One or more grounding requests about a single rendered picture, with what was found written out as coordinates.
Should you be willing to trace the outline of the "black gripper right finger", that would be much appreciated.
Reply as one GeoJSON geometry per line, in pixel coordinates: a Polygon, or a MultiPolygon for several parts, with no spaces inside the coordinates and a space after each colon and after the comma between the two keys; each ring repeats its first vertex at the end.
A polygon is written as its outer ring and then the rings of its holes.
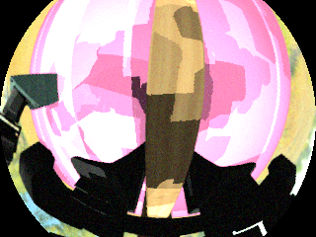
{"type": "Polygon", "coordinates": [[[200,207],[213,197],[224,183],[237,181],[245,175],[252,175],[256,162],[246,162],[244,165],[220,167],[216,163],[206,161],[206,158],[194,151],[193,161],[183,182],[187,214],[200,213],[200,207]]]}

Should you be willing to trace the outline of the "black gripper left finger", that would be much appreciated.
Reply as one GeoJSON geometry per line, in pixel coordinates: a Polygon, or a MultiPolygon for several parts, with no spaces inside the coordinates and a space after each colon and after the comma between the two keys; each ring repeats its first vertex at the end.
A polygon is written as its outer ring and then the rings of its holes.
{"type": "Polygon", "coordinates": [[[75,167],[79,177],[90,179],[98,185],[110,187],[118,191],[130,213],[135,213],[139,195],[145,181],[146,150],[145,141],[137,149],[127,153],[115,162],[91,161],[83,157],[71,157],[71,165],[75,167]]]}

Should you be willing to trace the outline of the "brown wooden post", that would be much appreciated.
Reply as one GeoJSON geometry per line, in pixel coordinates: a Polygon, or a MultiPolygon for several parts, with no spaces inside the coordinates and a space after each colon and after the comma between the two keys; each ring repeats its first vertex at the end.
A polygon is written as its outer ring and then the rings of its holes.
{"type": "MultiPolygon", "coordinates": [[[[147,213],[147,200],[146,200],[146,197],[147,197],[147,194],[146,194],[146,191],[145,191],[145,197],[143,198],[143,206],[142,206],[142,213],[141,213],[141,216],[143,217],[147,217],[149,216],[149,213],[147,213]]],[[[173,213],[169,213],[171,218],[173,218],[173,213]]],[[[137,237],[153,237],[153,236],[138,236],[137,237]]]]}

